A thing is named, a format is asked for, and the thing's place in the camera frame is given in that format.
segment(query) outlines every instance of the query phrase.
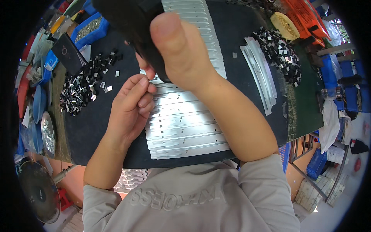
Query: workbench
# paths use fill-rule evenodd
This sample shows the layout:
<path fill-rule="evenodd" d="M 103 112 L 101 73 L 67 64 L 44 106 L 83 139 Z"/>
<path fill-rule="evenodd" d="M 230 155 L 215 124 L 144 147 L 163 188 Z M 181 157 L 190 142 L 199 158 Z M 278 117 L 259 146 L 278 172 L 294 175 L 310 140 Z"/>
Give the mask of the workbench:
<path fill-rule="evenodd" d="M 228 5 L 224 2 L 208 1 L 217 38 L 222 50 L 227 80 L 243 92 L 264 114 L 263 104 L 249 66 L 243 57 L 239 46 L 244 45 L 244 37 L 250 36 L 253 30 L 261 26 L 267 27 L 260 12 L 255 9 Z M 115 66 L 103 76 L 106 86 L 112 85 L 113 90 L 100 93 L 94 102 L 90 102 L 80 114 L 75 117 L 60 112 L 59 94 L 64 83 L 66 69 L 61 63 L 54 70 L 56 74 L 52 83 L 53 104 L 48 111 L 56 120 L 57 147 L 54 159 L 85 166 L 101 138 L 103 137 L 111 111 L 114 97 L 121 86 L 132 75 L 139 73 L 135 52 L 124 45 L 123 36 L 110 27 L 107 36 L 91 45 L 91 56 L 98 53 L 108 54 L 117 48 L 123 53 L 124 59 L 117 61 Z M 281 74 L 271 67 L 272 76 L 278 93 L 277 104 L 272 108 L 272 114 L 265 116 L 271 126 L 278 145 L 282 146 L 289 139 L 301 137 L 323 126 L 322 114 L 318 113 L 315 91 L 321 89 L 322 82 L 312 69 L 306 58 L 305 51 L 297 52 L 302 63 L 302 82 L 294 88 L 284 81 Z M 157 168 L 187 166 L 234 158 L 231 150 L 166 160 L 152 160 L 147 147 L 145 132 L 132 143 L 124 161 L 124 168 Z"/>

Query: stack of aluminum strips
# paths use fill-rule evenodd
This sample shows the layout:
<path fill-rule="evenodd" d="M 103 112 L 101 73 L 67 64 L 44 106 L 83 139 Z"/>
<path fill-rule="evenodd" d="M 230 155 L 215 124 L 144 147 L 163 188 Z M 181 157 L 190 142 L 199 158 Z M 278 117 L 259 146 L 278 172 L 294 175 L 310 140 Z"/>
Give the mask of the stack of aluminum strips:
<path fill-rule="evenodd" d="M 269 64 L 260 48 L 258 41 L 246 37 L 246 46 L 240 46 L 258 88 L 265 115 L 272 113 L 272 106 L 276 104 L 277 91 L 273 81 Z"/>
<path fill-rule="evenodd" d="M 206 2 L 162 0 L 162 5 L 165 12 L 178 13 L 182 20 L 198 27 L 211 63 L 226 79 L 223 56 Z M 152 159 L 197 156 L 230 149 L 210 111 L 191 92 L 163 83 L 157 75 L 151 82 L 157 87 L 153 98 L 155 108 L 145 129 Z"/>

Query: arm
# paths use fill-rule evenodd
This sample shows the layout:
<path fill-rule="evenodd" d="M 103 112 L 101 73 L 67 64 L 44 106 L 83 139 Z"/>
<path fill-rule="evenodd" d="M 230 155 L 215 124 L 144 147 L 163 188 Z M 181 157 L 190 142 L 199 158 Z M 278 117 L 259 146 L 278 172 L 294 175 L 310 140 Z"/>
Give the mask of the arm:
<path fill-rule="evenodd" d="M 154 44 L 165 61 L 171 81 L 191 91 L 214 115 L 232 151 L 241 161 L 278 153 L 276 138 L 256 106 L 217 74 L 198 29 L 164 13 L 150 26 Z M 148 65 L 137 56 L 141 68 Z"/>
<path fill-rule="evenodd" d="M 142 132 L 154 107 L 155 91 L 156 87 L 143 74 L 124 83 L 112 103 L 106 133 L 86 166 L 84 184 L 99 189 L 116 185 L 126 152 Z"/>

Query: finger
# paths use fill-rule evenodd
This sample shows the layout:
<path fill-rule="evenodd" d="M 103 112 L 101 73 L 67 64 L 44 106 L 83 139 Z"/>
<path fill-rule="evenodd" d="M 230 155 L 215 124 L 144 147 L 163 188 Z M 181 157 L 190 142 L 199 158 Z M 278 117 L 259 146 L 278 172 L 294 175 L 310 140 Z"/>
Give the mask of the finger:
<path fill-rule="evenodd" d="M 125 108 L 124 110 L 130 111 L 135 109 L 138 101 L 147 92 L 150 82 L 148 78 L 143 75 L 140 81 L 129 91 L 125 97 Z"/>
<path fill-rule="evenodd" d="M 156 90 L 157 90 L 156 86 L 153 83 L 150 83 L 150 85 L 148 86 L 147 92 L 150 92 L 151 94 L 153 94 L 156 92 Z"/>
<path fill-rule="evenodd" d="M 123 96 L 126 96 L 130 90 L 143 78 L 146 77 L 144 74 L 136 74 L 134 76 L 129 77 L 124 83 L 124 85 L 121 87 L 118 94 L 122 94 Z"/>
<path fill-rule="evenodd" d="M 144 108 L 140 108 L 138 110 L 138 113 L 139 114 L 142 114 L 142 115 L 145 115 L 146 113 L 149 113 L 153 110 L 153 108 L 155 107 L 155 102 L 154 101 L 151 101 L 148 105 L 146 105 Z"/>
<path fill-rule="evenodd" d="M 147 61 L 145 61 L 137 52 L 135 53 L 135 57 L 137 58 L 137 61 L 139 63 L 139 68 L 148 69 L 150 67 Z"/>
<path fill-rule="evenodd" d="M 153 95 L 151 93 L 146 92 L 142 98 L 138 101 L 138 106 L 140 108 L 144 108 L 145 106 L 148 105 L 153 99 Z"/>
<path fill-rule="evenodd" d="M 148 79 L 152 80 L 153 78 L 155 78 L 156 73 L 153 70 L 153 68 L 151 68 L 151 66 L 147 63 L 147 61 L 141 58 L 141 56 L 137 52 L 135 53 L 135 56 L 139 63 L 139 68 L 145 71 L 145 74 L 147 75 Z"/>
<path fill-rule="evenodd" d="M 152 40 L 167 66 L 177 67 L 185 62 L 190 62 L 191 52 L 177 14 L 162 13 L 156 16 L 151 22 L 150 32 Z"/>

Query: forearm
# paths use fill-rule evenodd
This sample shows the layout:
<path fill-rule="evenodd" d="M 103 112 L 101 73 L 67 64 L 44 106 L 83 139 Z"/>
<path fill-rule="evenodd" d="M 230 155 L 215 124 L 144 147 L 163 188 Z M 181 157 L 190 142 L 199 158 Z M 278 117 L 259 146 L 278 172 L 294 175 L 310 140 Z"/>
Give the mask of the forearm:
<path fill-rule="evenodd" d="M 272 129 L 256 106 L 219 75 L 212 80 L 193 93 L 213 114 L 236 157 L 254 161 L 277 153 Z"/>
<path fill-rule="evenodd" d="M 86 166 L 84 184 L 100 189 L 113 188 L 120 178 L 129 146 L 130 144 L 113 144 L 104 135 Z"/>

